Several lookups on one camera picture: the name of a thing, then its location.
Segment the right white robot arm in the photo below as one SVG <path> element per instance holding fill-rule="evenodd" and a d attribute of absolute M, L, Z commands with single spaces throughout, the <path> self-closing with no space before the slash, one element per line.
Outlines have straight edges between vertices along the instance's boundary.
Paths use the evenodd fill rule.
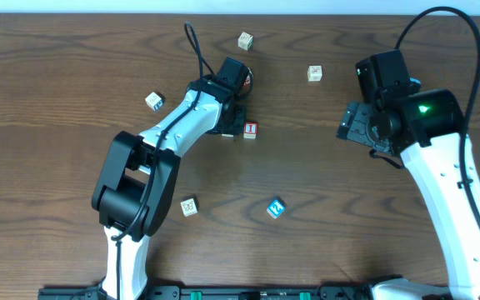
<path fill-rule="evenodd" d="M 393 279 L 374 285 L 374 298 L 480 299 L 480 179 L 462 125 L 447 89 L 347 105 L 337 137 L 369 146 L 371 156 L 387 162 L 401 158 L 398 166 L 422 194 L 447 267 L 445 288 Z"/>

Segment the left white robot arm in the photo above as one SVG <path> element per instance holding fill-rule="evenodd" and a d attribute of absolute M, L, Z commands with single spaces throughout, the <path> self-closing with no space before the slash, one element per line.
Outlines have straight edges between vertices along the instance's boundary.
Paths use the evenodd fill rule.
<path fill-rule="evenodd" d="M 112 140 L 92 194 L 107 236 L 107 275 L 100 290 L 108 299 L 139 299 L 148 284 L 150 237 L 173 200 L 182 157 L 204 134 L 241 133 L 249 76 L 233 82 L 205 76 L 191 82 L 178 107 L 157 125 Z"/>

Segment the red letter I block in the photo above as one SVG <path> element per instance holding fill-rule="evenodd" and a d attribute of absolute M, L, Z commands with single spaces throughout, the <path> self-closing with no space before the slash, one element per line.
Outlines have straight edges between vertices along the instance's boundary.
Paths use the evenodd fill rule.
<path fill-rule="evenodd" d="M 255 139 L 258 135 L 258 124 L 256 122 L 246 122 L 243 129 L 243 137 L 246 139 Z"/>

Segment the blue number 2 block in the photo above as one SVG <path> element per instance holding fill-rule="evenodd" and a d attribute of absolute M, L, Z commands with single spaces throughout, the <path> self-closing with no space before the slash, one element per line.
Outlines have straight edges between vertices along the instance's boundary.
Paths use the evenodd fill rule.
<path fill-rule="evenodd" d="M 279 218 L 285 210 L 285 205 L 277 198 L 274 199 L 267 207 L 267 213 L 273 219 Z"/>

